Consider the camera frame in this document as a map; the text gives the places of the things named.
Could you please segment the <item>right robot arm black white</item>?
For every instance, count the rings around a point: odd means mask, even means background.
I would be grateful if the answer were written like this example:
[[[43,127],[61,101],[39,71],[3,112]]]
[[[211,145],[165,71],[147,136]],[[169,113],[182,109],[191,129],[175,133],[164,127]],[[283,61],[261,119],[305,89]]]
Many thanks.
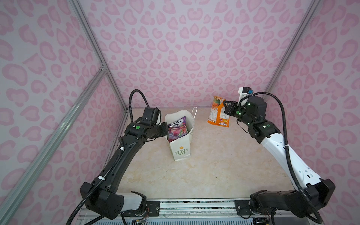
[[[225,100],[223,105],[225,114],[247,125],[250,136],[276,159],[293,185],[290,191],[261,190],[252,194],[250,210],[253,213],[269,208],[289,211],[299,218],[322,223],[319,210],[328,204],[335,184],[314,172],[291,148],[286,133],[265,118],[267,104],[263,98],[247,96],[239,102]]]

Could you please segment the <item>orange candy bag back side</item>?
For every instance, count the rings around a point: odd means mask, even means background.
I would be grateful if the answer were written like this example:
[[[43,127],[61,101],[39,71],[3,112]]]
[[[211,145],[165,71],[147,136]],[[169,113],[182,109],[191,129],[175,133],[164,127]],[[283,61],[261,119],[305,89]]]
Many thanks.
[[[229,127],[229,115],[225,113],[225,107],[223,101],[225,99],[222,97],[214,96],[213,102],[211,105],[211,111],[208,118],[208,123],[221,127]]]

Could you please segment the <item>white paper gift bag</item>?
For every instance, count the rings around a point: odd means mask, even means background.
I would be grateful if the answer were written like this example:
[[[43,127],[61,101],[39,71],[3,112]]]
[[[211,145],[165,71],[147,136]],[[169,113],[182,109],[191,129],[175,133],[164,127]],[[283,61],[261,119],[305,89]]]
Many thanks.
[[[184,160],[191,157],[191,142],[192,137],[195,129],[195,118],[197,114],[198,108],[194,107],[192,109],[192,112],[189,112],[187,110],[180,110],[175,113],[167,114],[165,116],[165,122],[167,124],[175,122],[182,117],[186,116],[186,123],[187,123],[187,131],[188,134],[180,139],[177,139],[175,141],[169,142],[167,139],[167,142],[169,144],[169,148],[172,152],[173,158],[175,161]]]

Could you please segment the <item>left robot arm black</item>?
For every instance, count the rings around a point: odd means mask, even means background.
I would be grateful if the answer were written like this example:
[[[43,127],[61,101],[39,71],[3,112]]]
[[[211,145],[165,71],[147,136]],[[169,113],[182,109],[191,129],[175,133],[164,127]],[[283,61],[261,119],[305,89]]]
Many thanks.
[[[158,108],[146,107],[142,117],[127,126],[124,136],[119,138],[119,148],[105,168],[91,183],[85,182],[81,186],[81,206],[108,219],[128,211],[144,213],[145,195],[138,192],[117,194],[117,191],[130,162],[145,143],[167,136],[167,123],[160,122],[160,116]]]

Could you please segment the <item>purple berries Fox's candy bag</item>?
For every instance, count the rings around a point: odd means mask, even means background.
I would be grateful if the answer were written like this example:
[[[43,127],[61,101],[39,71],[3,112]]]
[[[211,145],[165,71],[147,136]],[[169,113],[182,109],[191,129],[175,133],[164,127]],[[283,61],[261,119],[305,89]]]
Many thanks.
[[[171,143],[177,139],[180,139],[188,134],[186,116],[181,119],[169,123],[168,126],[168,136],[167,139]]]

